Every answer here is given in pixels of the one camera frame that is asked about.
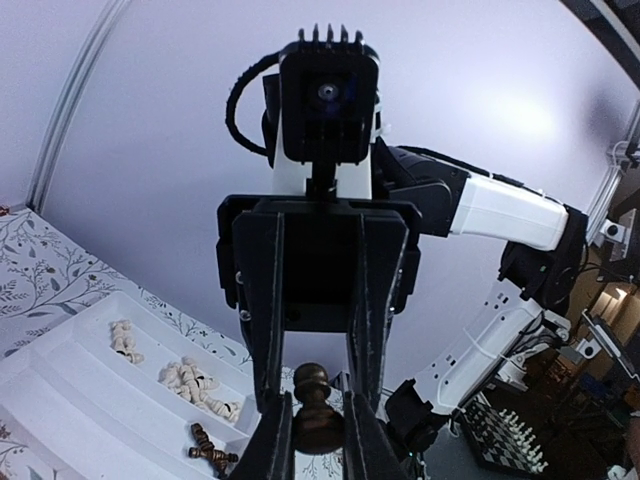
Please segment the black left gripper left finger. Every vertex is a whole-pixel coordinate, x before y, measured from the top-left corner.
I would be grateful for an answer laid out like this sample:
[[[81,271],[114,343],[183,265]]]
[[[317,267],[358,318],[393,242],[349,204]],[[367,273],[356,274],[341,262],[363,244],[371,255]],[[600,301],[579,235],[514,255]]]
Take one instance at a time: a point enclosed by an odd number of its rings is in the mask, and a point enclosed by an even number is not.
[[[279,394],[261,416],[229,480],[292,480],[295,478],[293,406],[290,392]]]

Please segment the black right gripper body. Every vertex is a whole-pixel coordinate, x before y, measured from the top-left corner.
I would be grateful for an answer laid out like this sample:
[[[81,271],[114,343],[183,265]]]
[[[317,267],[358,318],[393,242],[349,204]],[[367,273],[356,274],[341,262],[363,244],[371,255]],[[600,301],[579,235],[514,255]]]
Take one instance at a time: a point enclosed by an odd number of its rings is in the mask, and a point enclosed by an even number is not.
[[[281,299],[287,330],[344,330],[367,298],[404,310],[420,262],[421,215],[406,201],[230,195],[217,210],[226,303],[254,318]]]

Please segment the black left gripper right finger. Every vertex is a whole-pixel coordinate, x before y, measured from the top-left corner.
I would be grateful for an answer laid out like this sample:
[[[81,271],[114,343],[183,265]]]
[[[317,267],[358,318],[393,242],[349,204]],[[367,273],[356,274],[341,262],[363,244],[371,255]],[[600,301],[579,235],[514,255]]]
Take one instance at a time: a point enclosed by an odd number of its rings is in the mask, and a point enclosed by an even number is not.
[[[347,391],[343,395],[345,437],[343,478],[405,480],[396,455],[367,400]]]

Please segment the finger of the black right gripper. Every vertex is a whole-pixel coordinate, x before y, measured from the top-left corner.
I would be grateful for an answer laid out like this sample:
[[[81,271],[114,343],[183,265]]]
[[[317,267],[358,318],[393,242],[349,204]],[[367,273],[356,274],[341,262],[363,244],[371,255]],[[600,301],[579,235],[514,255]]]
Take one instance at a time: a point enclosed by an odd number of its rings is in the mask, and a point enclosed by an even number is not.
[[[281,213],[245,212],[233,223],[234,253],[251,317],[254,390],[261,413],[281,388],[284,230]]]
[[[356,270],[347,333],[351,389],[379,403],[391,307],[406,250],[408,227],[393,210],[356,222]]]

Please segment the dark chess piece twelfth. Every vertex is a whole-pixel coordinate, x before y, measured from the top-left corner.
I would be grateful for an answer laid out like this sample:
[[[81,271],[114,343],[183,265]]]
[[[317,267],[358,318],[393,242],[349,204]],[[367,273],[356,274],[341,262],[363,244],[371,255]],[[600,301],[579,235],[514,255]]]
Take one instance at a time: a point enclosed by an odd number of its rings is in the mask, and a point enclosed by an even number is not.
[[[344,417],[329,403],[328,373],[318,363],[304,363],[294,372],[294,396],[301,406],[293,419],[293,444],[307,455],[329,454],[343,447]]]

